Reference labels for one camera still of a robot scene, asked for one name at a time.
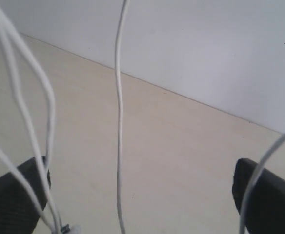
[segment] textured black surface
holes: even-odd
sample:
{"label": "textured black surface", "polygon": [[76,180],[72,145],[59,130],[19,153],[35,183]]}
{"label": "textured black surface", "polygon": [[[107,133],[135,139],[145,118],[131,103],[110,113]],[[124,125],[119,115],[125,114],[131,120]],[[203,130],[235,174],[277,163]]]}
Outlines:
{"label": "textured black surface", "polygon": [[[246,186],[257,163],[239,159],[236,164],[232,193],[240,212]],[[285,234],[285,180],[265,169],[256,184],[246,213],[250,234]]]}
{"label": "textured black surface", "polygon": [[[34,158],[20,165],[18,169],[28,180],[44,208],[47,200]],[[0,234],[31,234],[39,218],[24,188],[10,173],[2,176],[0,178]]]}

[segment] white wall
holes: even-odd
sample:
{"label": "white wall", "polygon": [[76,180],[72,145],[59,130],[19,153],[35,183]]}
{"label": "white wall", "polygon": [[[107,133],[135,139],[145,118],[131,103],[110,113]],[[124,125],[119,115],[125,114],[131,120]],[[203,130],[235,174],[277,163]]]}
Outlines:
{"label": "white wall", "polygon": [[[113,66],[121,0],[0,0],[0,4],[23,33]],[[285,131],[285,1],[130,4],[122,71]]]}

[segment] beige floor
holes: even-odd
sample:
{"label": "beige floor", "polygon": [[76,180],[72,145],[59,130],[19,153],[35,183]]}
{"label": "beige floor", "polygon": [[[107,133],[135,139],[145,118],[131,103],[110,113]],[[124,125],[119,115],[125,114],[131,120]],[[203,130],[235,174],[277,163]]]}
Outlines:
{"label": "beige floor", "polygon": [[[26,38],[57,99],[52,192],[65,222],[119,233],[117,101],[113,70]],[[23,89],[44,147],[46,106],[20,60]],[[123,207],[128,234],[235,234],[236,160],[258,160],[278,133],[123,76]],[[0,54],[0,144],[16,164],[32,157]],[[268,166],[285,178],[285,146]],[[0,163],[0,176],[6,168]],[[40,223],[36,234],[49,233]]]}

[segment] floor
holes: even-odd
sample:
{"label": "floor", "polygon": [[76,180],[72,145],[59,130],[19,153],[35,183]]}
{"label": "floor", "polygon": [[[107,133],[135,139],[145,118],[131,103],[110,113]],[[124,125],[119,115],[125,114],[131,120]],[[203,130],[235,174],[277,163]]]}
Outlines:
{"label": "floor", "polygon": [[[52,192],[64,222],[120,233],[116,213],[117,100],[113,70],[25,37],[57,100]],[[19,59],[44,149],[46,105]],[[237,159],[259,160],[279,133],[123,75],[123,213],[128,234],[235,234]],[[32,157],[0,54],[0,145],[16,165]],[[285,178],[285,146],[268,168]],[[0,176],[6,173],[0,163]],[[36,234],[49,233],[40,222]]]}

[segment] wall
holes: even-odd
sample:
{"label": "wall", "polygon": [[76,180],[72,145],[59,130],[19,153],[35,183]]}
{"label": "wall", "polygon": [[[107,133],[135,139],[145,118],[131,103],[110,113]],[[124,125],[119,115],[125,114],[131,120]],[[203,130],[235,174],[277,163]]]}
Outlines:
{"label": "wall", "polygon": [[[21,32],[113,66],[121,0],[0,4]],[[284,132],[285,2],[132,0],[122,71]]]}

